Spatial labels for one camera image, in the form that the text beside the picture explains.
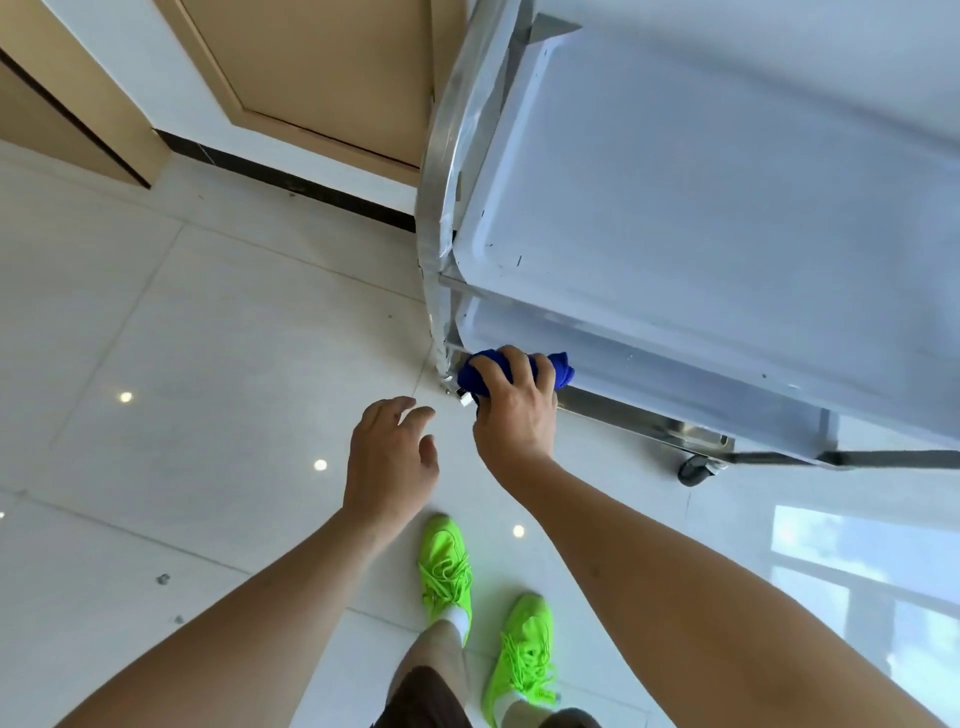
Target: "shoelace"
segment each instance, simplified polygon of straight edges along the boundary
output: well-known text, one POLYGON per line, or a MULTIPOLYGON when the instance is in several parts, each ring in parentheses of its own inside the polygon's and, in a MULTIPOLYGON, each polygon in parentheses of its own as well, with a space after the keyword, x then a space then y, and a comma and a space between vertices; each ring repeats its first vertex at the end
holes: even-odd
POLYGON ((459 602, 472 582, 469 570, 466 557, 459 564, 454 564, 452 559, 444 559, 432 569, 420 564, 420 575, 427 588, 423 593, 423 601, 428 606, 435 604, 438 598, 447 604, 459 602))
POLYGON ((557 694, 545 686, 553 682, 555 671, 550 665, 547 645, 542 643, 539 647, 517 644, 510 635, 503 635, 503 651, 510 661, 514 688, 533 702, 553 705, 557 694))

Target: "brown shorts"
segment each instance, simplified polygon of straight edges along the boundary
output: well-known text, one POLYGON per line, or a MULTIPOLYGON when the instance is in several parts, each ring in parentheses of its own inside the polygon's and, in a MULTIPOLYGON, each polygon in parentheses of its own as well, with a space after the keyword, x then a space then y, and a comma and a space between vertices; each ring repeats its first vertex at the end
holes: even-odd
MULTIPOLYGON (((373 728, 471 728, 457 696, 432 667, 414 667, 373 728)), ((583 711, 567 708, 540 728, 600 728, 583 711)))

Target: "door frame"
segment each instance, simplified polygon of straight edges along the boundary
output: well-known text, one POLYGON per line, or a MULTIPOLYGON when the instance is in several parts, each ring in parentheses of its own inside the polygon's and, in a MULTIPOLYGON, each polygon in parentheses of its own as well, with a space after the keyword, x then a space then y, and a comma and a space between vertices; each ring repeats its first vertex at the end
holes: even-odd
POLYGON ((0 50, 6 65, 135 180, 156 182, 170 149, 42 0, 0 0, 0 50))
MULTIPOLYGON (((449 78, 460 44, 467 31, 466 0, 424 0, 430 2, 433 51, 434 98, 440 97, 449 78)), ((347 144, 323 134, 289 124, 272 116, 247 109, 234 93, 226 74, 204 41, 204 37, 181 0, 154 0, 180 45, 193 61, 207 87, 224 110, 230 123, 260 132, 289 144, 373 172, 390 180, 417 186, 420 169, 376 152, 347 144)), ((423 130, 424 139, 427 130, 423 130)))

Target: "white tile floor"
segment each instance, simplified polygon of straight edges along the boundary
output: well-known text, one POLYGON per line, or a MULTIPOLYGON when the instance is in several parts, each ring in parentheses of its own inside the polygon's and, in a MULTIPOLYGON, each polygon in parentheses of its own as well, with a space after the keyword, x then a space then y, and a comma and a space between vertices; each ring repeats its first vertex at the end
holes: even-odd
MULTIPOLYGON (((537 524, 484 470, 470 410, 424 368, 420 298, 409 233, 184 158, 146 192, 0 143, 0 724, 53 725, 317 527, 339 504, 362 409, 409 393, 438 411, 430 508, 457 518, 470 547, 476 691, 499 622, 535 589, 554 608, 564 704, 607 726, 669 724, 537 524)), ((744 468, 688 491, 676 453, 565 414, 557 453, 840 619, 903 684, 960 680, 956 475, 744 468), (894 549, 870 530, 890 523, 933 541, 894 549), (796 593, 807 582, 785 570, 815 586, 796 593), (883 623, 870 617, 888 603, 926 609, 939 631, 900 612, 886 631, 862 626, 883 623)), ((418 525, 362 585, 297 728, 378 714, 423 627, 418 525)), ((960 725, 955 698, 925 699, 960 725)))

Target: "white sock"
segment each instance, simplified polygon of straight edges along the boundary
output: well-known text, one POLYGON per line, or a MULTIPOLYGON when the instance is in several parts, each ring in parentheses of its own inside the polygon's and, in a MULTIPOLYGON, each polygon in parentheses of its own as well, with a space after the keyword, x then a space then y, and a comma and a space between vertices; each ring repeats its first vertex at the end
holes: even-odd
POLYGON ((467 644, 467 632, 470 630, 470 617, 466 609, 458 607, 456 604, 451 604, 440 612, 440 616, 437 617, 437 619, 445 619, 450 622, 450 624, 457 628, 457 632, 460 634, 460 646, 467 644))
POLYGON ((493 702, 493 721, 496 723, 496 728, 503 728, 503 718, 507 714, 507 711, 510 710, 510 706, 514 703, 520 701, 524 703, 527 702, 527 699, 523 697, 517 691, 504 692, 500 697, 498 697, 493 702))

